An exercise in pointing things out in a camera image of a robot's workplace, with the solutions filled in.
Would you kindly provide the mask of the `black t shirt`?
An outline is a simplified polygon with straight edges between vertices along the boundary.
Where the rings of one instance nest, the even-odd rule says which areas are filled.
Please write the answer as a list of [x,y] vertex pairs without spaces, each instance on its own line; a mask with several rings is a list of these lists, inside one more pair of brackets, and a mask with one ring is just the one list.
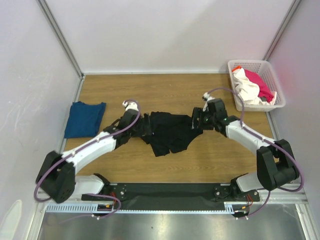
[[203,134],[202,129],[192,128],[192,118],[188,115],[153,111],[149,119],[152,134],[141,139],[151,145],[156,157],[182,152]]

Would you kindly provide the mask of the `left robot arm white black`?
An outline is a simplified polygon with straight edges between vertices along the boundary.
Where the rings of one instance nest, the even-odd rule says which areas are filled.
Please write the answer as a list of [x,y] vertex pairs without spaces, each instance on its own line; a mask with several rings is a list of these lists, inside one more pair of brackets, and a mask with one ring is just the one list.
[[96,137],[69,151],[49,152],[36,177],[34,198],[41,202],[38,191],[43,190],[49,199],[60,204],[69,198],[93,194],[99,200],[110,195],[109,182],[95,173],[88,178],[77,173],[92,161],[126,144],[132,137],[152,134],[150,115],[129,109],[123,116],[103,129]]

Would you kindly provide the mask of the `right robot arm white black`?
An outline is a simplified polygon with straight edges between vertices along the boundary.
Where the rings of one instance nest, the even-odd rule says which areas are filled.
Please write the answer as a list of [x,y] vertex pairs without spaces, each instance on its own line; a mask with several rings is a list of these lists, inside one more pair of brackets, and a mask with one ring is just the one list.
[[204,107],[194,107],[191,126],[193,129],[215,130],[238,142],[256,156],[256,172],[231,180],[230,195],[236,201],[242,201],[249,191],[273,191],[300,177],[291,145],[287,140],[275,140],[247,127],[240,118],[228,115],[220,98],[210,97]]

